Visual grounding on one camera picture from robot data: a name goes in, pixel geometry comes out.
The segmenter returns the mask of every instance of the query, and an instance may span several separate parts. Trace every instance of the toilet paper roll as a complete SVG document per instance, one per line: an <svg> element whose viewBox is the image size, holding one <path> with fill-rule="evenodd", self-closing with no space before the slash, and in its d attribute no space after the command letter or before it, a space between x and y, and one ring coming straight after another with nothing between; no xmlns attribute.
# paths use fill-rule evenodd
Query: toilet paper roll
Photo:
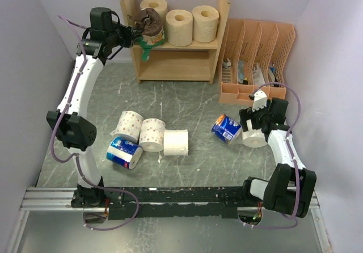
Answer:
<svg viewBox="0 0 363 253"><path fill-rule="evenodd" d="M208 5L194 7L193 38L202 43L211 42L216 38L220 14L217 9Z"/></svg>
<svg viewBox="0 0 363 253"><path fill-rule="evenodd" d="M247 120L248 131L242 132L242 143L251 148L263 147L267 144L261 129L252 129L251 120Z"/></svg>
<svg viewBox="0 0 363 253"><path fill-rule="evenodd" d="M188 130L165 130L164 155L188 155Z"/></svg>
<svg viewBox="0 0 363 253"><path fill-rule="evenodd" d="M162 18L165 26L165 18L168 13L168 4L165 0L143 0L140 3L140 9L153 8Z"/></svg>
<svg viewBox="0 0 363 253"><path fill-rule="evenodd" d="M185 10L171 10L166 15L167 40L171 45L185 47L193 41L193 16Z"/></svg>
<svg viewBox="0 0 363 253"><path fill-rule="evenodd" d="M158 119L146 119L142 122L139 145L144 151L160 152L163 150L165 123Z"/></svg>
<svg viewBox="0 0 363 253"><path fill-rule="evenodd" d="M137 143L142 121L143 117L140 114L133 111L124 111L116 129L113 131L113 136Z"/></svg>
<svg viewBox="0 0 363 253"><path fill-rule="evenodd" d="M106 158L127 169L134 169L142 154L137 144L116 137L107 149Z"/></svg>

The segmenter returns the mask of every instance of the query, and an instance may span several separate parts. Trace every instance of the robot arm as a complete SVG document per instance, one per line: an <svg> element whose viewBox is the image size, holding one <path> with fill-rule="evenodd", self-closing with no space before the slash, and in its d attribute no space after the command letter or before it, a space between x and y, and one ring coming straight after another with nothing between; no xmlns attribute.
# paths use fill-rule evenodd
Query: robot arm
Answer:
<svg viewBox="0 0 363 253"><path fill-rule="evenodd" d="M47 114L47 121L54 130L61 112L65 111L56 131L56 137L64 147L69 149L71 154L79 154L80 165L86 179L92 184L98 185L103 185L103 181L92 152L92 144L96 139L97 130L96 126L86 119L88 102L98 75L106 60L110 59L112 49L120 46L117 51L119 52L122 48L129 48L141 36L141 30L120 24L118 16L118 21L114 22L112 15L117 16L108 8L97 7L91 10L91 27L85 30L82 38L82 45L86 52L86 66L80 71L84 56L81 55L81 46L78 44L74 71L66 94L57 110L48 111ZM73 96L69 102L68 98L72 92ZM91 188L79 176L79 173L78 191L90 195L90 199L102 198L102 192L99 193Z"/></svg>
<svg viewBox="0 0 363 253"><path fill-rule="evenodd" d="M266 94L260 90L253 97L253 106L239 111L243 131L248 130L247 121L250 120L253 129L261 129L265 140L271 147L277 164L270 181L249 177L243 186L247 192L246 197L262 200L266 209L285 214L293 214L296 189L289 189L289 183L296 184L294 175L295 165L290 150L286 144L289 141L294 159L299 171L299 204L297 217L304 217L309 209L313 196L316 174L306 169L299 159L293 145L292 134L286 138L289 126L285 124L285 114L288 102L272 98L268 100Z"/></svg>

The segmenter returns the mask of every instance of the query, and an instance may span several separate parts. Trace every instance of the purple cable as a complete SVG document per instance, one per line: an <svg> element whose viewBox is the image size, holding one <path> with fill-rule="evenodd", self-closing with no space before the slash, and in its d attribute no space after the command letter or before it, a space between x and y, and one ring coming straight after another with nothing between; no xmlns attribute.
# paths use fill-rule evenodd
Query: purple cable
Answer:
<svg viewBox="0 0 363 253"><path fill-rule="evenodd" d="M288 217L284 214L281 214L282 216L284 216L286 219L288 220L295 220L295 224L292 225L292 226L252 226L250 224L246 224L246 225L249 225L251 227L255 227L255 228L258 228L258 229L292 229L294 227L296 227L298 225L298 221L296 219L296 214L297 214L297 210L298 210L298 207L299 207L299 201L300 201L300 176L299 176L299 168L298 168L298 165L297 165L297 160L295 159L295 154L294 154L294 151L291 147L291 144L288 140L288 137L290 135L290 132L292 131L292 129L295 127L297 121L299 120L300 118L300 113L301 113L301 103L300 103L300 99L299 99L299 96L297 95L297 93L291 89L288 85L284 84L284 83L280 83L280 82L274 82L273 83L274 85L280 85L280 86L283 86L283 87L286 87L288 90L290 90L295 98L296 98L296 101L297 101L297 116L296 116L296 119L294 120L293 124L290 126L290 128L288 129L288 131L286 132L286 136L285 136L285 139L286 139L286 145L289 149L289 153L290 153L290 156L294 162L294 167L295 167L295 179L296 179L296 197L295 197L295 205L294 205L294 210L293 210L293 214L291 215L291 217ZM265 83L261 86L259 86L253 93L252 95L254 95L259 89L261 89L262 87L264 86L269 86L271 85L271 83Z"/></svg>
<svg viewBox="0 0 363 253"><path fill-rule="evenodd" d="M81 64L81 67L79 68L79 71L77 72L77 75L75 76L74 78L74 82L72 84L72 87L71 87L71 90L69 92L69 96L68 96L68 99L67 99L67 104L66 106L64 107L61 115L59 116L57 122L56 122L56 125L54 126L54 129L53 129L53 132L52 132L52 137L50 139L50 152L52 153L52 156L53 158L57 161L57 162L60 162L60 163L65 163L67 161L69 161L72 157L75 156L75 162L76 162L76 165L77 165L77 170L79 172L79 175L82 177L83 181L86 182L88 185L94 187L94 188L97 188L97 189L102 189L102 190L105 190L105 191L111 191L111 192L121 192L121 193L126 193L128 195L131 195L132 198L135 199L135 202L136 202L136 210L135 210L135 213L134 215L132 215L132 217L130 219L128 219L126 222L122 223L121 225L119 226L115 226L115 227L110 227L110 228L106 228L106 229L101 229L101 228L98 228L98 227L91 227L89 226L88 224L86 224L86 219L85 219L85 214L83 215L83 223L85 224L85 227L91 229L91 230L99 230L99 231L107 231L107 230L114 230L114 229L118 229L124 225L127 225L128 223L132 222L137 213L138 213L138 210L139 210L139 201L138 201L138 198L136 197L136 195L134 195L133 193L129 192L129 191L125 191L124 189L116 189L116 188L106 188L106 187L101 187L101 186L98 186L98 185L95 185L95 184L92 184L90 181L88 181L85 177L85 175L83 174L83 171L81 169L81 164L79 162L79 154L77 153L73 153L71 154L68 158L66 159L60 159L56 156L56 152L54 150L54 141L55 141L55 138L56 138L56 132L59 128L59 125L65 115L65 112L67 112L67 110L69 109L69 106L70 106L70 102L72 101L72 97L74 95L74 92L75 92L75 88L77 86L77 83L79 81L79 77L81 77L81 74L82 74L82 71L83 69L85 68L86 64L87 64L87 57L86 57L86 51L85 51L85 48L82 44L82 40L81 38L79 37L78 33L76 32L76 30L74 29L74 26L77 26L77 27L81 27L81 28L86 28L84 26L80 26L78 24L75 24L73 22L70 22L69 20L67 20L66 18L64 18L63 16L59 15L59 18L61 18L62 20L65 21L65 23L67 23L67 25L72 29L72 31L74 32L74 34L76 35L77 39L78 39L78 43L79 45L81 46L81 51L82 51L82 54L83 54L83 62ZM100 217L100 218L104 218L102 216L99 216L97 214L92 214L92 215L95 215L97 217Z"/></svg>
<svg viewBox="0 0 363 253"><path fill-rule="evenodd" d="M56 122L56 125L54 126L53 128L53 132L52 132L52 136L50 138L50 143L49 143L49 147L50 147L50 152L52 153L52 157L57 161L57 162L60 162L60 163L65 163L65 162L68 162L73 156L76 155L76 153L73 153L71 154L69 157L67 157L66 159L60 159L59 157L57 157L56 155L56 152L54 150L54 141L56 139L56 133L58 131L58 128L60 126L60 123L65 115L65 113L67 112L68 108L69 108L69 105L70 105L70 102L72 101L72 97L74 95L74 91L75 91L75 88L77 86L77 83L78 83L78 80L79 80L79 77L81 77L81 72L83 71L83 69L85 68L86 64L87 64L87 57L86 57L86 50L82 44L82 40L81 38L79 37L77 31L75 30L75 28L72 26L72 24L75 24L75 23L71 23L70 21L68 21L66 18L64 18L63 16L59 15L58 16L59 18L61 18L62 20L64 20L65 23L67 23L67 25L71 28L71 30L73 31L73 33L76 35L77 39L78 39L78 44L81 46L81 51L82 51L82 54L83 54L83 62L81 64L81 67L79 68L79 71L77 72L77 75L75 76L74 78L74 82L72 84L72 88L69 92L69 96L68 96L68 99L67 99L67 104L66 106L64 107L61 115L59 116L57 122Z"/></svg>
<svg viewBox="0 0 363 253"><path fill-rule="evenodd" d="M136 202L136 210L134 212L134 214L132 215L132 217L128 220L126 220L125 222L123 222L121 225L118 225L118 226L114 226L114 227L108 227L108 228L105 228L105 229L102 229L102 228L99 228L99 227L91 227L90 225L88 225L86 223L86 219L85 219L85 215L83 215L83 223L85 225L86 228L88 229L91 229L91 230L98 230L98 231L108 231L108 230L114 230L114 229L119 229L120 227L124 226L124 225L127 225L128 223L131 223L137 213L138 213L138 210L140 208L140 204L139 204L139 201L138 201L138 198L136 197L136 195L134 195L132 192L129 192L129 191L125 191L124 189L117 189L117 188L105 188L105 187L101 187L101 186L98 186L96 184L92 184L90 181L88 181L86 178L85 178L85 175L83 174L82 172L82 169L81 169L81 165L79 163L79 157L78 155L75 157L75 163L77 165L77 169L78 169L78 172L81 176L81 178L83 179L84 182L86 182L88 185L94 187L94 188L97 188L97 189L104 189L105 191L109 191L109 192L121 192L121 193L126 193L127 195L130 195L132 198L135 199L135 202Z"/></svg>
<svg viewBox="0 0 363 253"><path fill-rule="evenodd" d="M86 27L86 26L83 26L83 25L80 25L80 24L76 24L76 23L74 23L74 22L71 22L70 20L65 19L65 18L64 18L63 16L61 16L61 15L58 15L58 17L59 17L60 19L62 19L62 20L66 20L67 22L69 22L70 24L72 24L72 25L74 25L74 26L76 26L76 27L78 27L78 28L87 29L87 27Z"/></svg>

